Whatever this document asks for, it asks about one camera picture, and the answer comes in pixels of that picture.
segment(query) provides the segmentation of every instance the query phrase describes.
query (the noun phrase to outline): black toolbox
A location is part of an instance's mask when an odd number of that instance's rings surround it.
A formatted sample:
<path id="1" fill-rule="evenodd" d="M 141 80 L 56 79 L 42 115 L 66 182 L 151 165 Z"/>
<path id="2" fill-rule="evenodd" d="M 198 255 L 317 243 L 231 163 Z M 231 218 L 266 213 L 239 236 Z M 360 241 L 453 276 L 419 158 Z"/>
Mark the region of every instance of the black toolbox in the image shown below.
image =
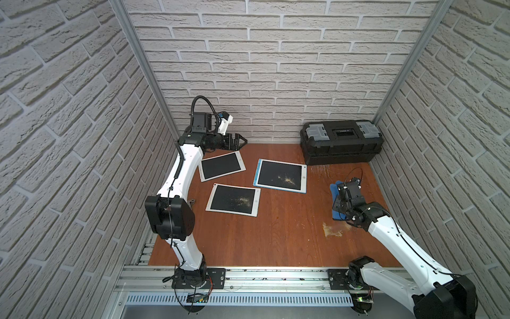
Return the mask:
<path id="1" fill-rule="evenodd" d="M 379 129 L 363 120 L 309 122 L 299 135 L 307 165 L 368 162 L 383 144 Z"/>

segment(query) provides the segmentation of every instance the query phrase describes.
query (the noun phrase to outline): ventilation grille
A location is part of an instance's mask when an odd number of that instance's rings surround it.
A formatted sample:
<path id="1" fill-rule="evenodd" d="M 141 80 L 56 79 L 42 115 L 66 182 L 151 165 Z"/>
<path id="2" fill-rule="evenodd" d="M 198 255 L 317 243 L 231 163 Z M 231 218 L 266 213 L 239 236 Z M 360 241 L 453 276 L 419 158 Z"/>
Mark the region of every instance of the ventilation grille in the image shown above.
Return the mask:
<path id="1" fill-rule="evenodd" d="M 188 292 L 177 292 L 183 305 Z M 178 305 L 174 292 L 130 292 L 126 305 Z M 213 292 L 209 306 L 352 307 L 348 293 Z"/>

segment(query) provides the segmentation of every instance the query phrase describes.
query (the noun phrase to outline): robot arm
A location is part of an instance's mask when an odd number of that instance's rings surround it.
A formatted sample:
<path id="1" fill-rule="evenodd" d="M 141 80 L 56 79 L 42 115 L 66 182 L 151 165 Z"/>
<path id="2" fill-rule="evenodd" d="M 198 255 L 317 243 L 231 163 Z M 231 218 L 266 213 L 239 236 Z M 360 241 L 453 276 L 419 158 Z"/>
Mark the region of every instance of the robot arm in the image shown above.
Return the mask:
<path id="1" fill-rule="evenodd" d="M 452 274 L 416 244 L 376 202 L 367 204 L 361 181 L 339 185 L 333 209 L 346 221 L 377 238 L 413 277 L 414 283 L 385 271 L 364 256 L 349 263 L 350 281 L 383 291 L 412 311 L 416 318 L 474 318 L 476 292 L 466 277 Z"/>
<path id="2" fill-rule="evenodd" d="M 196 112 L 194 106 L 198 99 L 204 99 L 214 114 Z M 195 214 L 188 205 L 188 190 L 193 175 L 207 149 L 237 151 L 247 144 L 239 134 L 227 133 L 232 116 L 226 112 L 215 113 L 208 99 L 197 96 L 191 107 L 191 125 L 177 142 L 178 156 L 168 179 L 158 191 L 157 196 L 148 196 L 145 210 L 152 232 L 172 246 L 179 259 L 181 277 L 191 285 L 199 285 L 206 280 L 206 262 L 198 250 L 193 237 Z M 216 118 L 216 127 L 211 130 L 212 116 Z"/>

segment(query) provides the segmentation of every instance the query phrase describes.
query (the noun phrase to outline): wooden floor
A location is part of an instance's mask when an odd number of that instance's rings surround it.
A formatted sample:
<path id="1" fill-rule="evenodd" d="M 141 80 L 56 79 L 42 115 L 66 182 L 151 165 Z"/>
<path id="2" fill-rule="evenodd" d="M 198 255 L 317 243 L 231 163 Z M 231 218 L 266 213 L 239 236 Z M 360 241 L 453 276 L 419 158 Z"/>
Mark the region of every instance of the wooden floor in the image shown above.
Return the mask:
<path id="1" fill-rule="evenodd" d="M 213 157 L 227 153 L 215 151 Z M 367 203 L 384 207 L 381 191 L 368 163 L 308 166 L 307 193 L 262 188 L 257 217 L 205 211 L 214 183 L 253 187 L 260 158 L 304 164 L 298 144 L 248 144 L 241 149 L 246 171 L 200 182 L 196 170 L 188 199 L 195 199 L 193 234 L 208 266 L 347 266 L 367 255 L 385 267 L 400 266 L 390 252 L 363 229 L 331 217 L 329 185 L 345 180 L 355 167 L 363 169 L 362 194 Z M 357 169 L 352 176 L 360 176 Z M 149 265 L 177 263 L 170 245 L 158 237 Z"/>

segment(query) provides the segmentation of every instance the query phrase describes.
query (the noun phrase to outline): blue sponge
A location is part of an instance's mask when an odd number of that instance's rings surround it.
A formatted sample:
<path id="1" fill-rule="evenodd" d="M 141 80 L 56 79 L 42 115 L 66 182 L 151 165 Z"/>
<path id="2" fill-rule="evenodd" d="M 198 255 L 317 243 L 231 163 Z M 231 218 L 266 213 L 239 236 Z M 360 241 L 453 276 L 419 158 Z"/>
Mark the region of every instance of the blue sponge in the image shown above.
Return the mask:
<path id="1" fill-rule="evenodd" d="M 333 203 L 335 202 L 335 199 L 339 195 L 338 187 L 340 185 L 342 185 L 342 184 L 343 184 L 343 182 L 336 181 L 335 184 L 330 184 L 329 185 L 329 189 L 331 191 L 331 195 L 333 196 Z M 345 215 L 344 214 L 341 214 L 340 212 L 337 212 L 336 210 L 331 210 L 331 213 L 333 215 L 333 220 L 340 220 L 340 221 L 344 221 L 345 220 Z"/>

